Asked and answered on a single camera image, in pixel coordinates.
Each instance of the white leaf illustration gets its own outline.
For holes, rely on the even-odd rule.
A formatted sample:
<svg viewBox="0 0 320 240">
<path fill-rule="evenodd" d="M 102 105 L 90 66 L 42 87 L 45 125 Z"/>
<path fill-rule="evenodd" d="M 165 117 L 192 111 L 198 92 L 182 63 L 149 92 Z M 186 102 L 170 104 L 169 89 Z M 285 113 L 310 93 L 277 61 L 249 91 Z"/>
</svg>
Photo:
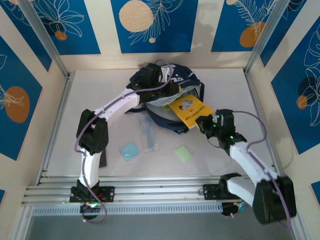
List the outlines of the white leaf illustration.
<svg viewBox="0 0 320 240">
<path fill-rule="evenodd" d="M 320 123 L 320 102 L 316 102 L 316 104 L 312 104 L 310 107 L 310 126 L 315 127 Z"/>
<path fill-rule="evenodd" d="M 7 56 L 0 54 L 0 70 L 4 67 L 6 64 Z"/>
<path fill-rule="evenodd" d="M 243 18 L 248 26 L 253 26 L 261 19 L 255 0 L 238 0 L 235 4 L 238 7 L 240 17 Z"/>
<path fill-rule="evenodd" d="M 298 11 L 298 10 L 302 7 L 304 1 L 305 1 L 305 0 L 298 0 L 298 1 L 297 1 L 297 0 L 295 0 L 295 1 L 292 1 L 292 0 L 291 0 L 291 1 L 289 2 L 288 6 L 286 7 L 284 13 L 282 14 L 282 17 L 283 17 L 285 20 L 287 20 L 289 13 L 290 13 L 290 12 L 296 12 L 296 11 Z"/>
<path fill-rule="evenodd" d="M 29 26 L 18 5 L 11 3 L 9 0 L 1 1 L 12 12 L 15 18 Z M 77 24 L 83 22 L 85 16 L 76 11 L 69 10 L 69 0 L 33 0 L 31 4 L 42 20 L 42 23 L 46 26 L 49 25 L 53 33 L 61 31 L 77 35 L 80 38 L 82 37 L 83 33 Z"/>
<path fill-rule="evenodd" d="M 169 14 L 177 10 L 184 0 L 146 0 L 146 5 L 150 8 L 153 14 L 153 23 L 144 31 L 133 32 L 130 39 L 133 38 L 133 41 L 130 45 L 137 43 L 142 40 L 146 42 L 150 39 L 157 39 L 161 35 L 162 31 L 166 30 L 166 26 L 170 26 L 170 16 Z"/>
</svg>

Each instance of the white table surface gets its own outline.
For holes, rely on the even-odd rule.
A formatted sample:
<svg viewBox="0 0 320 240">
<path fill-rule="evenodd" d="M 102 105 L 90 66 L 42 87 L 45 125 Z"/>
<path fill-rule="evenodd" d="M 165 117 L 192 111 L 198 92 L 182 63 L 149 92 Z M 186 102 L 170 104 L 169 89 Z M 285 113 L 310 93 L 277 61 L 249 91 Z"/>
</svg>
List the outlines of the white table surface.
<svg viewBox="0 0 320 240">
<path fill-rule="evenodd" d="M 74 152 L 76 131 L 83 110 L 95 110 L 119 95 L 136 69 L 78 70 L 63 113 L 47 176 L 79 176 L 81 155 Z M 193 69 L 205 84 L 204 102 L 215 109 L 255 112 L 253 100 L 242 69 Z M 236 131 L 252 142 L 262 138 L 260 124 L 248 115 L 235 113 Z M 125 114 L 109 126 L 109 144 L 106 148 L 107 167 L 99 169 L 100 176 L 156 177 L 156 176 L 220 176 L 238 172 L 240 165 L 224 150 L 214 148 L 195 127 L 186 134 L 154 126 L 154 140 L 159 150 L 144 153 L 139 127 L 139 113 Z M 216 139 L 210 141 L 218 144 Z M 133 142 L 140 155 L 125 161 L 120 148 Z M 185 146 L 192 158 L 184 163 L 175 153 Z M 253 146 L 253 150 L 267 165 L 272 156 L 267 143 Z"/>
</svg>

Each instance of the orange circle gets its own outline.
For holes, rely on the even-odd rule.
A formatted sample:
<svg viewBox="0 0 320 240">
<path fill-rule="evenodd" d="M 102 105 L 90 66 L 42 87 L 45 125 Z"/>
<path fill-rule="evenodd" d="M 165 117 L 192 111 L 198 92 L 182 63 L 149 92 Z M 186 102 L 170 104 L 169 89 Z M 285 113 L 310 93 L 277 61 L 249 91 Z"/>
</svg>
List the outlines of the orange circle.
<svg viewBox="0 0 320 240">
<path fill-rule="evenodd" d="M 303 110 L 306 108 L 308 105 L 308 99 L 306 96 L 299 96 L 298 99 L 296 100 L 296 105 L 298 106 L 299 109 Z"/>
<path fill-rule="evenodd" d="M 240 36 L 241 46 L 245 48 L 254 47 L 262 30 L 265 27 L 265 24 L 265 22 L 257 22 L 255 25 L 247 27 Z"/>
<path fill-rule="evenodd" d="M 7 101 L 5 111 L 8 117 L 19 124 L 25 122 L 30 110 L 28 93 L 22 87 L 12 86 L 6 91 L 4 99 Z"/>
<path fill-rule="evenodd" d="M 56 31 L 54 36 L 60 41 L 67 40 L 67 34 L 65 34 L 63 31 Z"/>
</svg>

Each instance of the beige circle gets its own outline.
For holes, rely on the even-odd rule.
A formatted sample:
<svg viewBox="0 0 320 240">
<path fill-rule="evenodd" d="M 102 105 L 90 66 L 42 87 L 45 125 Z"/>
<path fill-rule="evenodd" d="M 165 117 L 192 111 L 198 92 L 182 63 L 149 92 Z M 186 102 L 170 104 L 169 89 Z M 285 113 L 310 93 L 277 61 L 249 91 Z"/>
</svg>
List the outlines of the beige circle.
<svg viewBox="0 0 320 240">
<path fill-rule="evenodd" d="M 14 5 L 18 5 L 17 0 L 8 0 L 10 3 L 13 3 Z"/>
<path fill-rule="evenodd" d="M 156 39 L 154 37 L 151 37 L 149 39 L 149 43 L 154 44 L 156 42 Z"/>
<path fill-rule="evenodd" d="M 225 0 L 225 1 L 226 1 L 226 4 L 228 4 L 228 5 L 233 5 L 236 2 L 238 2 L 238 0 Z"/>
<path fill-rule="evenodd" d="M 140 0 L 128 1 L 119 12 L 122 26 L 133 33 L 148 29 L 154 22 L 151 9 Z"/>
</svg>

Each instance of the wall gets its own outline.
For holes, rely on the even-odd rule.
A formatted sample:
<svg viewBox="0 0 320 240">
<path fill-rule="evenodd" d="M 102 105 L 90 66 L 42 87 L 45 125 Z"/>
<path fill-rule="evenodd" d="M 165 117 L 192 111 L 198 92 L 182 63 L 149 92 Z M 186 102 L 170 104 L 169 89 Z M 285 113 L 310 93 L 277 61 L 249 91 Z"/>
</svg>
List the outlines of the wall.
<svg viewBox="0 0 320 240">
<path fill-rule="evenodd" d="M 273 79 L 275 79 L 276 82 L 282 82 L 282 91 L 278 93 L 279 99 L 289 99 L 291 98 L 291 92 L 296 91 L 296 98 L 292 99 L 292 105 L 295 106 L 295 108 L 291 110 L 289 114 L 291 114 L 291 119 L 295 119 L 297 126 L 302 126 L 306 123 L 309 125 L 311 120 L 310 114 L 305 117 L 304 115 L 300 115 L 300 113 L 307 113 L 310 105 L 305 105 L 304 107 L 306 109 L 298 108 L 297 104 L 299 101 L 297 101 L 297 98 L 299 97 L 299 84 L 295 84 L 295 82 L 298 81 L 299 83 L 302 80 L 300 79 L 302 69 L 304 77 L 306 77 L 306 73 L 304 72 L 306 69 L 304 56 L 309 47 L 308 44 L 304 46 L 304 54 L 301 59 L 293 59 L 290 56 L 296 48 L 301 48 L 299 43 L 319 16 L 319 1 L 307 0 L 266 66 L 264 67 L 263 62 L 259 59 L 248 75 L 248 79 L 254 83 L 255 92 L 260 99 L 269 137 L 275 145 L 285 173 L 293 180 L 296 203 L 302 221 L 306 224 L 306 228 L 314 240 L 319 239 L 320 235 L 320 206 L 310 187 L 312 183 L 320 180 L 320 145 L 316 144 L 313 146 L 311 144 L 308 149 L 305 149 L 300 147 L 301 143 L 299 143 L 299 140 L 302 138 L 304 143 L 310 143 L 319 139 L 318 132 L 320 128 L 314 126 L 313 134 L 308 134 L 308 126 L 306 126 L 305 131 L 303 129 L 302 131 L 300 130 L 300 135 L 296 136 L 293 134 L 295 130 L 292 126 L 290 129 L 288 127 L 287 123 L 289 123 L 290 120 L 287 116 L 285 118 L 284 115 L 284 113 L 288 111 L 285 105 L 280 106 L 278 102 L 274 91 L 275 89 L 278 92 L 278 89 Z M 289 67 L 291 72 L 285 74 L 283 71 L 287 68 L 286 66 Z"/>
<path fill-rule="evenodd" d="M 18 79 L 11 78 L 11 76 L 17 74 L 18 62 L 20 65 L 22 62 L 28 69 L 26 73 L 36 79 L 37 84 L 40 86 L 37 87 L 37 89 L 41 90 L 39 99 L 35 99 L 34 102 L 36 106 L 33 115 L 30 113 L 31 115 L 28 116 L 31 120 L 26 127 L 26 135 L 25 132 L 20 134 L 24 140 L 17 157 L 8 157 L 0 154 L 0 189 L 5 191 L 4 198 L 0 205 L 0 238 L 9 239 L 13 230 L 12 228 L 15 227 L 12 223 L 16 217 L 16 210 L 22 202 L 26 186 L 35 184 L 65 80 L 54 64 L 51 64 L 47 71 L 39 61 L 39 56 L 35 55 L 34 51 L 29 47 L 1 7 L 0 22 L 1 38 L 20 59 L 15 62 L 17 68 L 11 69 L 11 73 L 9 72 L 7 75 L 3 74 L 2 71 L 4 71 L 5 68 L 2 68 L 0 84 L 5 86 L 16 80 L 20 81 L 21 84 L 25 84 L 24 81 L 28 80 L 26 75 L 20 75 Z M 3 47 L 4 44 L 1 44 L 0 52 L 4 50 Z M 10 64 L 9 60 L 10 58 L 7 57 L 6 65 Z M 30 106 L 32 105 L 33 90 L 34 89 L 31 89 L 29 92 Z M 8 110 L 4 107 L 0 111 L 1 114 L 3 114 L 0 118 L 3 124 L 4 121 L 8 120 L 8 116 L 5 115 L 6 112 L 8 113 Z M 14 130 L 14 124 L 10 123 L 6 125 L 6 128 L 8 128 L 8 130 L 11 128 Z M 8 142 L 6 142 L 6 138 L 12 136 L 9 134 L 4 135 L 3 131 L 2 129 L 1 145 L 10 148 Z M 19 136 L 19 132 L 17 132 L 14 137 L 17 138 L 21 136 Z"/>
<path fill-rule="evenodd" d="M 249 51 L 211 52 L 224 2 L 198 1 L 190 52 L 122 54 L 111 1 L 85 0 L 101 55 L 66 55 L 62 59 L 72 71 L 76 68 L 130 69 L 157 59 L 192 68 L 242 68 L 249 59 Z"/>
<path fill-rule="evenodd" d="M 191 68 L 243 68 L 276 0 L 34 0 L 70 72 L 130 69 L 167 59 Z M 36 52 L 19 7 L 1 0 Z"/>
</svg>

